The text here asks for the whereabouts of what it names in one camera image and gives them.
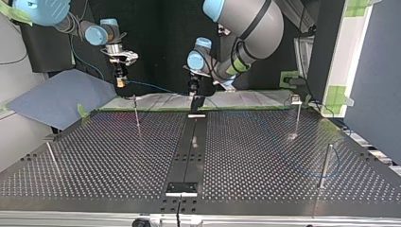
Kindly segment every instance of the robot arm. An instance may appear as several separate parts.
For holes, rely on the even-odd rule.
[[[203,11],[237,36],[231,55],[223,62],[209,55],[212,42],[205,38],[197,39],[188,56],[191,73],[211,76],[215,83],[232,82],[255,61],[268,58],[283,38],[284,19],[274,1],[205,0]]]
[[[114,65],[115,77],[119,88],[125,87],[128,70],[138,60],[138,55],[124,50],[121,40],[126,35],[121,34],[115,19],[104,19],[100,25],[81,21],[70,10],[70,0],[14,0],[14,8],[28,13],[34,24],[53,26],[63,33],[79,36],[92,45],[105,45],[102,51],[110,57]]]

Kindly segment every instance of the perforated metal table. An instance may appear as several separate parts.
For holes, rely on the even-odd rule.
[[[57,162],[46,146],[22,157],[0,173],[0,210],[401,218],[401,179],[314,111],[298,124],[296,110],[139,119],[95,113],[51,145]],[[198,196],[167,198],[169,183]]]

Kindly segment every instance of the wall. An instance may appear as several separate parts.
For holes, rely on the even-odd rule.
[[[357,67],[347,124],[401,164],[401,1],[383,0],[372,11]]]
[[[43,74],[31,72],[29,59],[14,64],[26,49],[20,33],[0,14],[0,105],[44,82]],[[12,112],[0,112],[0,171],[37,148],[49,127]]]

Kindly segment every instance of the white panel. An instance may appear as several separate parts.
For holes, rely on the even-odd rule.
[[[0,14],[0,64],[18,61],[26,54],[21,34]],[[0,65],[0,105],[44,82],[43,74],[32,73],[29,59]],[[51,133],[46,125],[0,110],[0,172],[43,143]]]
[[[326,91],[329,86],[346,86],[345,95],[351,94],[372,8],[368,7],[363,17],[344,17],[342,19]],[[344,105],[337,117],[345,117],[345,112],[346,106]]]
[[[18,61],[26,54],[21,34],[0,14],[0,63]],[[15,98],[44,82],[43,74],[32,73],[29,59],[0,65],[0,102]]]
[[[44,143],[50,127],[17,113],[0,120],[0,172]]]

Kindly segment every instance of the metal rod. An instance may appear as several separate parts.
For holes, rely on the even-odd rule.
[[[299,105],[298,107],[298,116],[297,116],[297,125],[300,122],[300,115],[301,115],[301,107],[302,107],[302,103]]]
[[[328,164],[330,163],[330,154],[333,151],[333,148],[334,148],[334,146],[332,144],[329,144],[327,147],[327,151],[326,151],[325,158],[324,158],[322,176],[319,180],[319,185],[318,185],[318,187],[320,189],[324,189],[324,182],[327,179]]]
[[[49,142],[46,142],[46,144],[47,144],[47,148],[48,148],[49,151],[50,151],[51,159],[53,159],[53,162],[57,163],[56,157],[54,156],[53,149],[51,148],[50,143],[49,143]]]

